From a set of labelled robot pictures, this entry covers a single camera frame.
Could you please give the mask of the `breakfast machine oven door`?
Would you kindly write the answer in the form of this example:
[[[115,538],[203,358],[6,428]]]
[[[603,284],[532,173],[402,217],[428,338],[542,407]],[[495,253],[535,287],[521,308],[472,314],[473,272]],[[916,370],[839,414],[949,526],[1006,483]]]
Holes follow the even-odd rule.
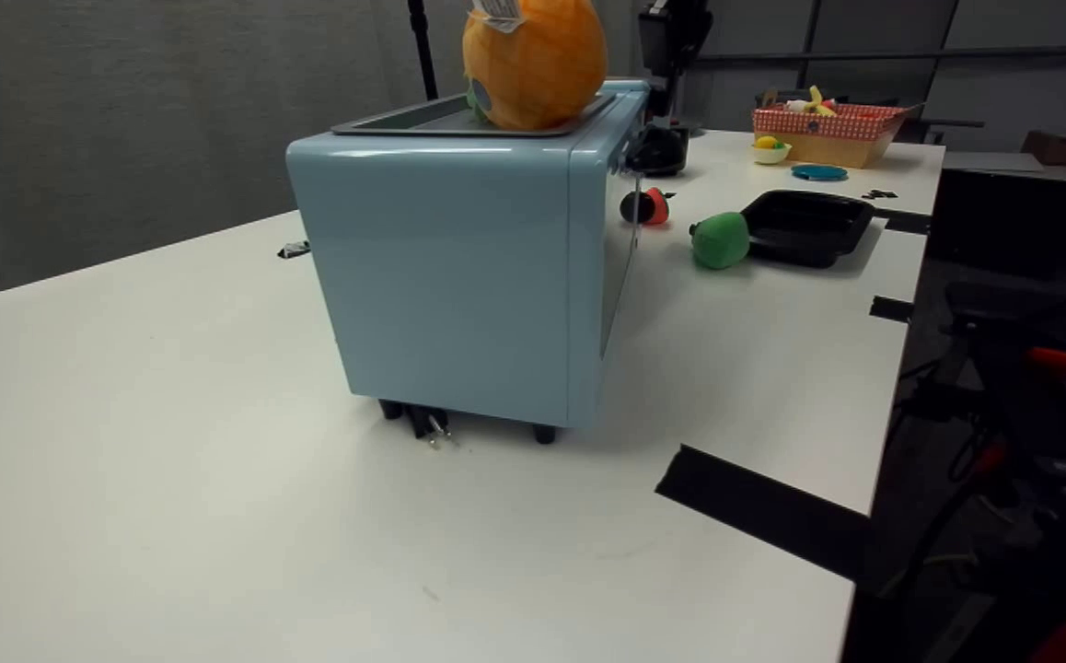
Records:
[[[621,289],[637,249],[639,188],[612,188],[605,200],[603,226],[603,291],[601,291],[599,352],[608,351],[610,329],[618,313]]]

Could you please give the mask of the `light blue breakfast machine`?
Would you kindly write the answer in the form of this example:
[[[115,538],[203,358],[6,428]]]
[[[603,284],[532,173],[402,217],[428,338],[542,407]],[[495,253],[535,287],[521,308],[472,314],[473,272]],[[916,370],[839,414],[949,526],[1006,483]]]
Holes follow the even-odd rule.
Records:
[[[285,165],[345,381],[406,404],[533,428],[542,444],[600,411],[608,192],[648,84],[562,138],[294,140]]]

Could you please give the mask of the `black power plug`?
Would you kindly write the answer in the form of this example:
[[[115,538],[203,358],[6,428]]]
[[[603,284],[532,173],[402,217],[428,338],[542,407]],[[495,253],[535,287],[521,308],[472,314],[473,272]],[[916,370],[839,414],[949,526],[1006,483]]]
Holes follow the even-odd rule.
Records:
[[[445,442],[454,442],[449,428],[448,414],[445,410],[421,404],[406,404],[404,415],[410,420],[415,439],[426,442],[429,448],[440,449]]]

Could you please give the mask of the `red and black toy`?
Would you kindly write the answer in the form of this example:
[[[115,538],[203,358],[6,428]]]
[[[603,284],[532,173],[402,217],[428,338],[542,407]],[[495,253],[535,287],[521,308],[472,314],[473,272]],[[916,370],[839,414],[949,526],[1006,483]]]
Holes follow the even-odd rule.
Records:
[[[673,192],[663,192],[656,185],[643,192],[629,192],[621,197],[619,213],[627,223],[662,226],[668,222],[672,197],[675,197]]]

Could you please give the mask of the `green plush toy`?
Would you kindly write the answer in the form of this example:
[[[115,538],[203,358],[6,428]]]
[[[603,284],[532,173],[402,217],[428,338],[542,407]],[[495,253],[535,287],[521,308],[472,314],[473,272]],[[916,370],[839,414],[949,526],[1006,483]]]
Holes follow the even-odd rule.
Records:
[[[709,270],[739,264],[750,252],[750,227],[740,213],[718,213],[689,227],[694,263]]]

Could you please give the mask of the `black coffee pot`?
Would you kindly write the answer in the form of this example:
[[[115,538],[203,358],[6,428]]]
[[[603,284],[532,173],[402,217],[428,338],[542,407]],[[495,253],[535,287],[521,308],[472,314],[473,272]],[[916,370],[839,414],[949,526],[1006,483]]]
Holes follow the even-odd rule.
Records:
[[[688,150],[688,127],[648,124],[630,143],[624,164],[645,177],[675,177],[687,167]]]

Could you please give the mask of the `grey griddle tray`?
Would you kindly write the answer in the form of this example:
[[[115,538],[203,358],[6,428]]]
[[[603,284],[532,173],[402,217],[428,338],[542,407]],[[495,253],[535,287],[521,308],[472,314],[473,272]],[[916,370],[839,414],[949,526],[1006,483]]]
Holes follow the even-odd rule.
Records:
[[[579,117],[549,129],[505,130],[479,116],[469,106],[469,94],[445,97],[410,106],[377,116],[332,126],[335,135],[373,135],[374,138],[562,138],[591,122],[617,99],[616,94],[599,93]]]

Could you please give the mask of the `orange plush toy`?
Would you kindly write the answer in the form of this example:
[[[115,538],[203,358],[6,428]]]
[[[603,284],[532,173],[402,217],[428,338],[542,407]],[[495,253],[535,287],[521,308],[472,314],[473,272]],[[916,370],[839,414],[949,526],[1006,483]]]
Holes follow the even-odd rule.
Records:
[[[470,108],[511,132],[574,122],[608,76],[592,0],[471,0],[461,45]]]

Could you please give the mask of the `black plastic tray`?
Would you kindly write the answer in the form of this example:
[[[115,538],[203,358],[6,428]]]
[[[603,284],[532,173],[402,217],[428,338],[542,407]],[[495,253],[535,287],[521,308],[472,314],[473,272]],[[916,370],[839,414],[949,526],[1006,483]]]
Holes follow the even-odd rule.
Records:
[[[772,190],[745,206],[752,259],[828,269],[861,243],[875,207],[839,194]]]

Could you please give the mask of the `long black tape strip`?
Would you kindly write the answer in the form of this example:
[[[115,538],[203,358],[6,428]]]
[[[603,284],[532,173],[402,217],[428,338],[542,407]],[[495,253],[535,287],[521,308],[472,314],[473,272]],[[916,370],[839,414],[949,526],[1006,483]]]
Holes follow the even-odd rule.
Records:
[[[655,491],[850,582],[863,573],[870,518],[822,496],[688,444]]]

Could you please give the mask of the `stand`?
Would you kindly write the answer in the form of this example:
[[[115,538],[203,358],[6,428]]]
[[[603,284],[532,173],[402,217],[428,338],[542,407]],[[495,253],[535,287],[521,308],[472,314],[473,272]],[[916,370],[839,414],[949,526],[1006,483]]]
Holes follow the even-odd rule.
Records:
[[[410,12],[411,37],[415,43],[415,50],[418,53],[418,64],[423,81],[423,92],[427,100],[439,98],[436,75],[434,72],[434,62],[429,41],[429,16],[424,0],[406,0],[408,12]]]

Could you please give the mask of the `basket with red checked cloth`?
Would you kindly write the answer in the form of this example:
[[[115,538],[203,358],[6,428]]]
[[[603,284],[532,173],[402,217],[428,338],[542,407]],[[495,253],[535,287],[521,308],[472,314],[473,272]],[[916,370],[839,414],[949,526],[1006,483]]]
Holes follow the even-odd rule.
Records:
[[[853,104],[828,94],[824,97],[835,100],[836,117],[803,113],[810,100],[809,88],[802,97],[787,100],[778,98],[776,88],[769,88],[752,110],[753,134],[789,143],[793,150],[787,158],[794,162],[866,169],[883,158],[912,113],[912,108]]]

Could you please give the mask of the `grey side table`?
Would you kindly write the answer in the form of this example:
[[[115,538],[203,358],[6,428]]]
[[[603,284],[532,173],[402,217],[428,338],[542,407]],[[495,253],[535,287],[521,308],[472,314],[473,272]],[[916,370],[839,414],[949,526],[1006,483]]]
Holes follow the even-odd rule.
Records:
[[[1025,153],[948,153],[927,255],[1050,280],[1066,266],[1066,165]]]

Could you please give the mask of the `brown box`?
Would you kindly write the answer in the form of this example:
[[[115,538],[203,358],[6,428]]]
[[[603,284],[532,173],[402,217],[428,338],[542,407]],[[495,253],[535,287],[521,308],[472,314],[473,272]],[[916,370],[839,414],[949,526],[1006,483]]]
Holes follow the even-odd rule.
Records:
[[[1020,151],[1033,156],[1043,167],[1066,167],[1066,132],[1031,130]]]

